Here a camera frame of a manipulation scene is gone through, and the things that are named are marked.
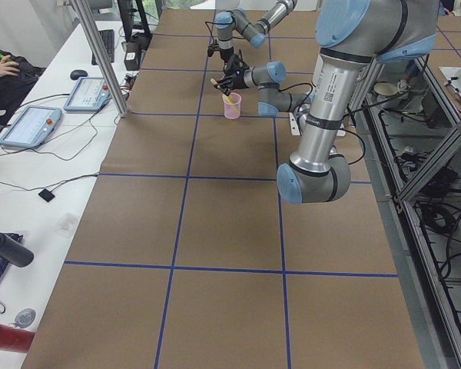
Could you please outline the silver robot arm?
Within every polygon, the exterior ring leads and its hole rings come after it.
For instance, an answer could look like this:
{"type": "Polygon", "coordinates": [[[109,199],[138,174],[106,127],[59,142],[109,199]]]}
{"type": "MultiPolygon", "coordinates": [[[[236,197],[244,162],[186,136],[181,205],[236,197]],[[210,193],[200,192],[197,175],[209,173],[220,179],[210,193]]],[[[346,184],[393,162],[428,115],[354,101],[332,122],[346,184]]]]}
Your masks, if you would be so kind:
{"type": "Polygon", "coordinates": [[[205,22],[211,32],[210,25],[217,31],[217,36],[211,35],[211,43],[207,47],[207,56],[211,58],[218,53],[224,65],[227,66],[234,55],[234,32],[254,48],[259,48],[265,41],[266,35],[288,16],[297,5],[297,1],[277,1],[263,17],[255,23],[251,22],[242,8],[218,12],[212,22],[205,22]]]}
{"type": "Polygon", "coordinates": [[[333,143],[346,114],[360,71],[371,62],[408,61],[429,54],[436,39],[439,4],[436,1],[328,1],[319,14],[316,40],[320,71],[309,94],[280,89],[286,77],[283,64],[250,67],[234,52],[233,35],[254,47],[295,8],[279,1],[263,17],[250,22],[236,8],[220,12],[214,23],[217,39],[209,52],[224,60],[224,77],[214,83],[223,94],[257,88],[258,112],[273,118],[294,115],[302,135],[298,149],[277,169],[280,196],[291,204],[329,202],[341,198],[351,181],[350,166],[333,143]]]}

